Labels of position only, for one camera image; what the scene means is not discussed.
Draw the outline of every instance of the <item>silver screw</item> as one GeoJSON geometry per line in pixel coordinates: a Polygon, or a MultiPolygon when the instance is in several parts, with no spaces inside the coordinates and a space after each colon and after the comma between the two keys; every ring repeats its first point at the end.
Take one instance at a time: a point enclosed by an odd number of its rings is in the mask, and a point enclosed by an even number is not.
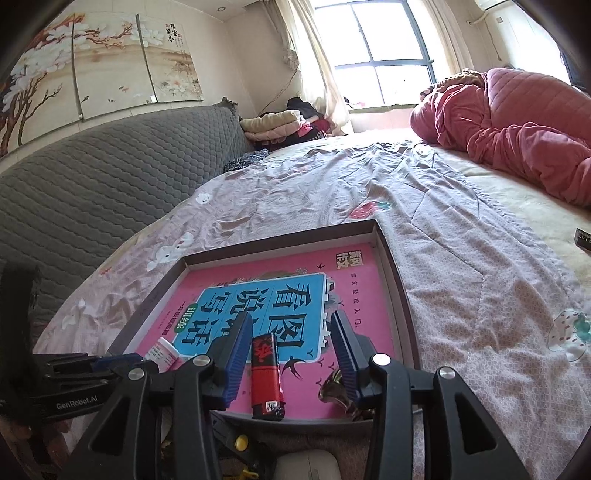
{"type": "Polygon", "coordinates": [[[211,362],[211,359],[207,355],[198,355],[193,358],[193,365],[197,367],[205,367],[205,365],[209,365],[209,362],[211,362]]]}
{"type": "Polygon", "coordinates": [[[376,353],[372,357],[372,360],[376,365],[381,365],[382,367],[385,367],[386,365],[390,364],[391,358],[385,353],[376,353]]]}
{"type": "Polygon", "coordinates": [[[456,371],[450,367],[441,367],[439,369],[439,375],[441,375],[446,380],[451,380],[456,376],[456,371]]]}
{"type": "Polygon", "coordinates": [[[139,380],[144,377],[144,371],[141,368],[134,368],[127,374],[127,378],[130,380],[139,380]]]}

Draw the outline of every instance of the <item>flower painting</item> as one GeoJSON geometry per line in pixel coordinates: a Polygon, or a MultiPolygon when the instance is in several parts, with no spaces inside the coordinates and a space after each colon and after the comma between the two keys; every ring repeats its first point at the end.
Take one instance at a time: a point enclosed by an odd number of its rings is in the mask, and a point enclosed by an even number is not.
{"type": "Polygon", "coordinates": [[[62,15],[0,83],[0,157],[79,119],[202,99],[181,24],[116,12],[62,15]]]}

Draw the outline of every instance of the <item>red lighter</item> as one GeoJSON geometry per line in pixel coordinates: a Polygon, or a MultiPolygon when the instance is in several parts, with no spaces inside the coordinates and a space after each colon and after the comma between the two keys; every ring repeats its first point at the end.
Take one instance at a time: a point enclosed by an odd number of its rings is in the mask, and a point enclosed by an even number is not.
{"type": "Polygon", "coordinates": [[[277,339],[265,333],[252,339],[252,418],[280,421],[285,417],[277,339]]]}

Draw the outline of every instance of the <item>green label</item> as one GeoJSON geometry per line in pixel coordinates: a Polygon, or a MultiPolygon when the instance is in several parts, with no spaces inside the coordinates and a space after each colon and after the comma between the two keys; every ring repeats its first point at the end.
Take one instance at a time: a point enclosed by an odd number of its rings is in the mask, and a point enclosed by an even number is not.
{"type": "Polygon", "coordinates": [[[197,311],[197,304],[196,303],[192,303],[191,305],[189,305],[187,307],[187,310],[185,310],[185,312],[181,316],[180,320],[174,326],[174,331],[176,333],[182,332],[185,329],[185,327],[188,325],[189,320],[193,316],[193,313],[195,313],[196,311],[197,311]]]}

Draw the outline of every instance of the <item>gray quilted headboard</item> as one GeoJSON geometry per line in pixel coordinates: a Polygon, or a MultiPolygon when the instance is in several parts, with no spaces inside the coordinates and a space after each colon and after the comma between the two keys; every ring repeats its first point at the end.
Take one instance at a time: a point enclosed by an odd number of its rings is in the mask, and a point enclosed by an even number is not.
{"type": "Polygon", "coordinates": [[[34,341],[117,247],[252,150],[224,98],[99,125],[0,176],[0,267],[34,262],[43,276],[34,341]]]}

